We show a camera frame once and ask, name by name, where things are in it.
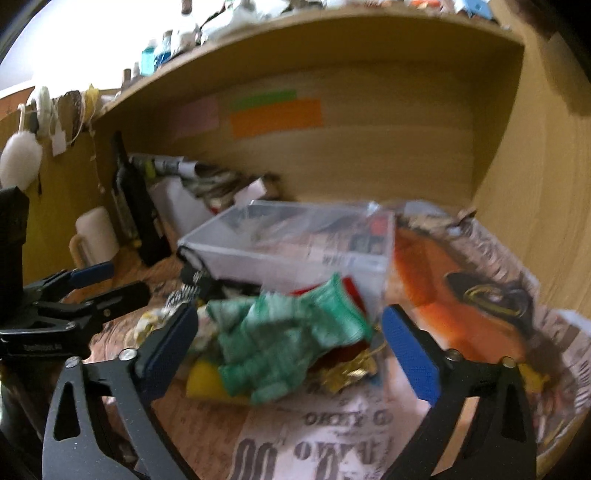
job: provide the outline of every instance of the sticky note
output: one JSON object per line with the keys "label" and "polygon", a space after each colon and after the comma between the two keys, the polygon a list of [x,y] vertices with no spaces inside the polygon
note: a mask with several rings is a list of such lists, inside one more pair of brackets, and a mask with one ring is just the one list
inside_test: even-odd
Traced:
{"label": "sticky note", "polygon": [[215,130],[219,126],[219,107],[215,95],[179,106],[170,114],[169,127],[175,140]]}
{"label": "sticky note", "polygon": [[272,105],[273,103],[291,102],[297,100],[295,90],[278,90],[276,92],[260,93],[244,98],[239,98],[232,103],[230,107],[233,112],[248,110],[259,106]]}
{"label": "sticky note", "polygon": [[302,99],[273,103],[230,115],[234,138],[255,137],[270,132],[322,127],[320,100]]}

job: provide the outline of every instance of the newspaper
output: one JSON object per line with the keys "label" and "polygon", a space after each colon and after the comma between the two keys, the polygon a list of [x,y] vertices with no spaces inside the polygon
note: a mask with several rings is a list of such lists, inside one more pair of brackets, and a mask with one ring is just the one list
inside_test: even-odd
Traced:
{"label": "newspaper", "polygon": [[[525,292],[530,306],[517,330],[532,328],[522,339],[525,358],[521,361],[531,370],[530,376],[539,380],[533,387],[525,383],[538,443],[538,476],[543,476],[589,410],[591,327],[587,324],[591,322],[540,304],[538,280],[476,219],[460,221],[432,206],[429,212],[409,216],[400,209],[398,228],[436,241],[460,270],[511,292]],[[389,303],[394,300],[413,309],[396,272],[386,297]],[[444,339],[434,337],[447,347]],[[382,363],[373,381],[362,381],[337,396],[312,386],[273,405],[252,409],[236,441],[227,480],[381,478],[428,410],[404,376],[394,375],[396,369],[384,365],[388,362]]]}
{"label": "newspaper", "polygon": [[381,385],[307,391],[251,410],[228,480],[379,480],[420,424]]}

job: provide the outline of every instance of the pink sticky note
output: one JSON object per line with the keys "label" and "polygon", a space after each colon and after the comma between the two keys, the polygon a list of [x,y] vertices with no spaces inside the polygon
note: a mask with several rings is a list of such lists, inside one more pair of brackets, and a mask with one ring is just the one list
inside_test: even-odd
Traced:
{"label": "pink sticky note", "polygon": [[170,114],[169,125],[175,140],[219,128],[219,108],[215,95],[176,107]]}

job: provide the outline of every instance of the white mug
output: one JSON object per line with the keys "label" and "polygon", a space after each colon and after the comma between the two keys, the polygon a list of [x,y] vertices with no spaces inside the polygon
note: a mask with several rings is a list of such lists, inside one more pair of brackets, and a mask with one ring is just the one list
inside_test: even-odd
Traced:
{"label": "white mug", "polygon": [[70,254],[76,268],[108,262],[119,251],[119,243],[105,207],[94,208],[76,220]]}

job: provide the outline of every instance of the yellow sponge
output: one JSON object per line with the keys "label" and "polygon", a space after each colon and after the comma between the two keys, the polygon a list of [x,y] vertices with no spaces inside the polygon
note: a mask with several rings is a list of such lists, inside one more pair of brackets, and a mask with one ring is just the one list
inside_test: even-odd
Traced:
{"label": "yellow sponge", "polygon": [[197,360],[192,366],[187,379],[187,398],[201,398],[238,405],[249,404],[249,398],[245,395],[235,397],[228,395],[217,371],[217,365],[206,360]]}

